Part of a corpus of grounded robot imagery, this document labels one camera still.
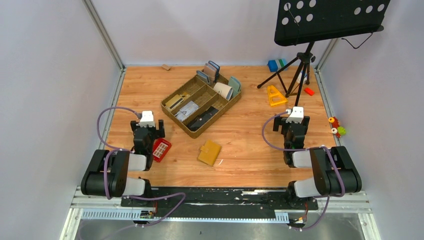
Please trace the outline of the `yellow leather card holder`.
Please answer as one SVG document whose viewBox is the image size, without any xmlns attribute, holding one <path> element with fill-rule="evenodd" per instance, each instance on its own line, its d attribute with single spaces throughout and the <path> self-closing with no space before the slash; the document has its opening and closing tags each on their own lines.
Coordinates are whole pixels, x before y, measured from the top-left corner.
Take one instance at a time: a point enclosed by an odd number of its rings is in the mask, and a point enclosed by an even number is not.
<svg viewBox="0 0 424 240">
<path fill-rule="evenodd" d="M 197 160 L 209 166 L 213 166 L 218 158 L 222 146 L 212 140 L 207 140 L 204 145 L 200 147 L 200 153 Z"/>
</svg>

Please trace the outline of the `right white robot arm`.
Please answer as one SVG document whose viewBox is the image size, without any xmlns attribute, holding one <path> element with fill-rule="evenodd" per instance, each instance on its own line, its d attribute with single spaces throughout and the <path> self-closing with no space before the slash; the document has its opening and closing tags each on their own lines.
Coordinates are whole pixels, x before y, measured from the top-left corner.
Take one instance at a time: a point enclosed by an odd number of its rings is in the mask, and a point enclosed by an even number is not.
<svg viewBox="0 0 424 240">
<path fill-rule="evenodd" d="M 290 168 L 311 169 L 313 176 L 288 184 L 286 204 L 298 209 L 311 197 L 342 197 L 344 194 L 362 190 L 362 179 L 345 146 L 305 148 L 305 138 L 310 117 L 289 121 L 288 117 L 276 115 L 273 131 L 283 135 L 281 151 L 283 160 Z"/>
</svg>

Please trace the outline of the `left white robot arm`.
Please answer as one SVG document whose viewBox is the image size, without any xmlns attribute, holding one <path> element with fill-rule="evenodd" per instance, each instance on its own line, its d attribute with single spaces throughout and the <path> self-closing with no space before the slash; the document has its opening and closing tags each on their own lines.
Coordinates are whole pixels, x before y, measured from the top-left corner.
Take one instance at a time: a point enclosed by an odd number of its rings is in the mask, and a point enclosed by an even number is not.
<svg viewBox="0 0 424 240">
<path fill-rule="evenodd" d="M 165 137 L 164 121 L 158 127 L 146 122 L 131 122 L 133 131 L 133 150 L 94 151 L 81 180 L 80 189 L 87 196 L 101 196 L 108 199 L 134 195 L 140 206 L 149 206 L 153 193 L 145 188 L 145 179 L 128 179 L 129 171 L 148 171 L 154 161 L 154 144 Z"/>
</svg>

